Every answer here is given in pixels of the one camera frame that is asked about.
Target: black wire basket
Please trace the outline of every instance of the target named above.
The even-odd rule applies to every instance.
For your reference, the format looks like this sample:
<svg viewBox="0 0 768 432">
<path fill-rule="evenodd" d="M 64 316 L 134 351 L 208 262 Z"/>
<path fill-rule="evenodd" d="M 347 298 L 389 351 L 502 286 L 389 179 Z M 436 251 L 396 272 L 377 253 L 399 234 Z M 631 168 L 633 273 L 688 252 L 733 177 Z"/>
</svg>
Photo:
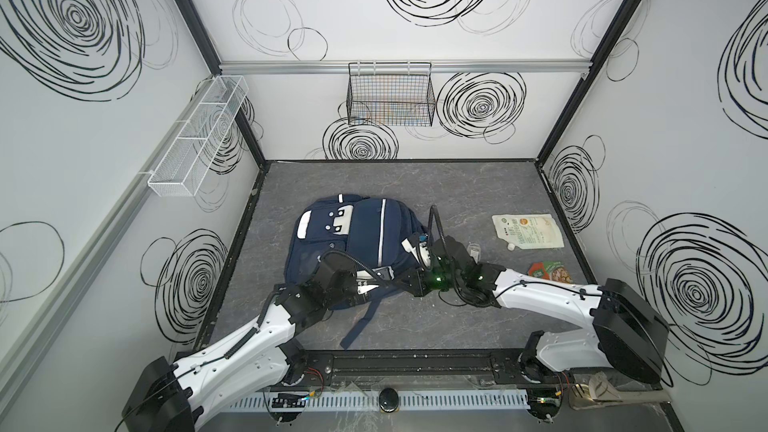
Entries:
<svg viewBox="0 0 768 432">
<path fill-rule="evenodd" d="M 351 126 L 430 127 L 437 101 L 429 62 L 351 62 L 346 114 Z"/>
</svg>

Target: backpack strap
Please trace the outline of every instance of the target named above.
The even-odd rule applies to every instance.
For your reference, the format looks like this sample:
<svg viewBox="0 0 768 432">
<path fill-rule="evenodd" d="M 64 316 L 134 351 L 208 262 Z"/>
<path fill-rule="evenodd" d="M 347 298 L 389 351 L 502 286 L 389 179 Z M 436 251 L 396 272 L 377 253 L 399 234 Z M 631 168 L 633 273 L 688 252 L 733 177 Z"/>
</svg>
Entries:
<svg viewBox="0 0 768 432">
<path fill-rule="evenodd" d="M 379 304 L 381 303 L 381 300 L 371 301 L 370 305 L 368 306 L 368 310 L 366 311 L 366 314 L 362 316 L 362 318 L 357 321 L 355 325 L 352 326 L 349 332 L 347 332 L 346 336 L 341 340 L 339 345 L 341 345 L 341 348 L 344 350 L 347 350 L 352 345 L 352 342 L 355 341 L 358 335 L 360 335 L 360 332 L 366 326 L 368 323 L 373 319 L 373 315 L 376 313 L 376 310 L 379 308 Z"/>
</svg>

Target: wire basket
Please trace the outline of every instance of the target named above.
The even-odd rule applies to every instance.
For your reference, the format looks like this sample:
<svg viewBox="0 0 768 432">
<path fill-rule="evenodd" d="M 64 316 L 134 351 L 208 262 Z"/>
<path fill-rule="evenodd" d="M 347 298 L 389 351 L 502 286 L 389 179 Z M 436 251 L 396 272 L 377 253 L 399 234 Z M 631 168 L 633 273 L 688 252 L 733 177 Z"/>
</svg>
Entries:
<svg viewBox="0 0 768 432">
<path fill-rule="evenodd" d="M 248 85 L 242 76 L 218 76 L 152 172 L 147 184 L 160 197 L 191 197 L 230 133 Z"/>
<path fill-rule="evenodd" d="M 346 114 L 351 126 L 432 126 L 435 91 L 429 62 L 351 62 Z"/>
</svg>

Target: food image on packet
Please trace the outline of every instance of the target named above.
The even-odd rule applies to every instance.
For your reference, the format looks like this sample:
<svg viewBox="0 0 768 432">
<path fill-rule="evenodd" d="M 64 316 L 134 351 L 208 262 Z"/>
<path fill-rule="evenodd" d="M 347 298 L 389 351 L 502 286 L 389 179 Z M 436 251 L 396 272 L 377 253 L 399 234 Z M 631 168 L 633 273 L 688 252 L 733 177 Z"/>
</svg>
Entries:
<svg viewBox="0 0 768 432">
<path fill-rule="evenodd" d="M 573 284 L 571 274 L 560 261 L 536 262 L 528 270 L 528 275 L 536 278 L 545 278 L 550 281 Z"/>
</svg>

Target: black frame post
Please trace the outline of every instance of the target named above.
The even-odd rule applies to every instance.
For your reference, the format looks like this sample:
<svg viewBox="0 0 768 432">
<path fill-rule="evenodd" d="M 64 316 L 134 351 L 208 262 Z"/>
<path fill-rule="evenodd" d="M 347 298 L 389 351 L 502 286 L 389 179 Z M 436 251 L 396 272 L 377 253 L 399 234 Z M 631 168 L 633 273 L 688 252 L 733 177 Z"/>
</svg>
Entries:
<svg viewBox="0 0 768 432">
<path fill-rule="evenodd" d="M 592 67 L 589 70 L 589 74 L 576 85 L 576 88 L 571 93 L 571 97 L 565 103 L 565 108 L 563 108 L 558 121 L 554 124 L 546 142 L 544 142 L 542 150 L 538 153 L 537 162 L 540 166 L 550 157 L 552 151 L 560 141 L 563 132 L 568 128 L 568 124 L 571 123 L 571 119 L 581 105 L 581 102 L 587 96 L 587 92 L 589 92 L 592 84 L 598 78 L 598 74 L 602 70 L 603 64 L 608 60 L 616 43 L 619 42 L 621 34 L 623 34 L 624 29 L 627 28 L 627 24 L 629 24 L 635 11 L 638 9 L 640 2 L 642 2 L 642 0 L 624 0 L 619 6 L 618 12 L 610 22 L 608 30 L 605 32 L 605 35 L 603 35 L 600 45 L 598 45 L 598 48 L 592 56 Z"/>
<path fill-rule="evenodd" d="M 181 12 L 181 16 L 184 18 L 184 22 L 187 24 L 187 28 L 189 28 L 192 38 L 195 43 L 197 43 L 197 49 L 200 50 L 203 60 L 205 60 L 206 65 L 208 65 L 208 70 L 214 75 L 220 75 L 221 59 L 219 59 L 219 54 L 216 53 L 214 43 L 206 32 L 205 25 L 203 25 L 203 21 L 197 13 L 194 2 L 192 2 L 192 0 L 174 1 L 179 7 L 179 12 Z M 243 139 L 245 139 L 248 149 L 250 149 L 251 154 L 254 156 L 256 164 L 259 166 L 262 173 L 264 173 L 266 160 L 264 159 L 264 153 L 261 151 L 261 147 L 259 147 L 259 143 L 256 140 L 254 130 L 250 128 L 248 120 L 241 113 L 235 115 L 235 123 L 237 124 L 237 128 L 240 130 Z"/>
</svg>

